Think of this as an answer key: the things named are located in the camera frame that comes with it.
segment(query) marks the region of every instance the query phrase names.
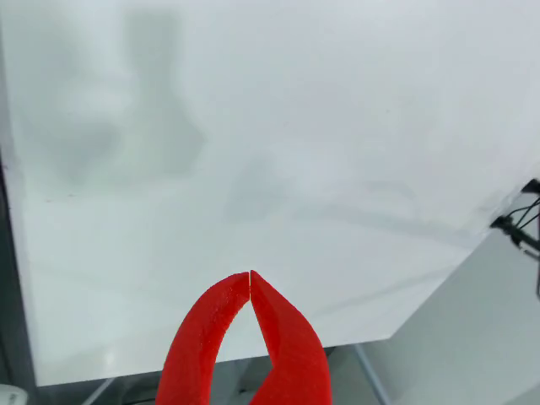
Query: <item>black cable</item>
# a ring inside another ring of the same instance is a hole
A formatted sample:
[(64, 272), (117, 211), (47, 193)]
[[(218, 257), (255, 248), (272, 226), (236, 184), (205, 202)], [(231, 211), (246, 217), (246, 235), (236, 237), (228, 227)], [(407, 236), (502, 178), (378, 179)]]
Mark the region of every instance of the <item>black cable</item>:
[(525, 228), (527, 225), (529, 225), (532, 221), (534, 221), (536, 218), (540, 217), (540, 213), (537, 213), (534, 217), (526, 221), (520, 228)]
[(532, 203), (532, 206), (528, 206), (528, 207), (523, 207), (523, 208), (518, 208), (518, 209), (515, 209), (514, 211), (511, 211), (508, 215), (506, 215), (507, 217), (511, 217), (512, 215), (514, 215), (515, 213), (519, 213), (520, 211), (525, 211), (525, 210), (529, 210), (527, 211), (527, 213), (530, 212), (530, 209), (531, 208), (534, 208), (536, 207), (537, 205), (540, 204), (540, 198), (538, 198), (535, 202)]
[(520, 220), (517, 221), (517, 224), (516, 226), (520, 226), (521, 224), (521, 221), (523, 221), (523, 219), (525, 219), (527, 217), (527, 215), (532, 211), (533, 208), (535, 208), (538, 204), (540, 204), (540, 198), (537, 198), (537, 200), (529, 207), (527, 208), (522, 208), (522, 209), (526, 209), (525, 213), (521, 216)]

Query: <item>white tabletop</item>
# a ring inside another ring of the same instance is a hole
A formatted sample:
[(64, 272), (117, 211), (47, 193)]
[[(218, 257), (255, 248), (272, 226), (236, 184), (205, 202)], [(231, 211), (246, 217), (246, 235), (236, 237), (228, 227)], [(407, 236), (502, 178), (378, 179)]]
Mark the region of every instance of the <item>white tabletop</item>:
[[(540, 172), (536, 1), (1, 4), (40, 385), (159, 370), (250, 269), (324, 345), (388, 338)], [(247, 306), (219, 360), (265, 353)]]

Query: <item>white wall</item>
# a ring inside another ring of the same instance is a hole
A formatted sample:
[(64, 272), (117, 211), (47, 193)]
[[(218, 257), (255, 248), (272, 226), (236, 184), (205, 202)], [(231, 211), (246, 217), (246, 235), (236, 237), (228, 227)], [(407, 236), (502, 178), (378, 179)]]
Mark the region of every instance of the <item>white wall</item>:
[(540, 403), (535, 270), (494, 233), (393, 338), (368, 343), (395, 404)]

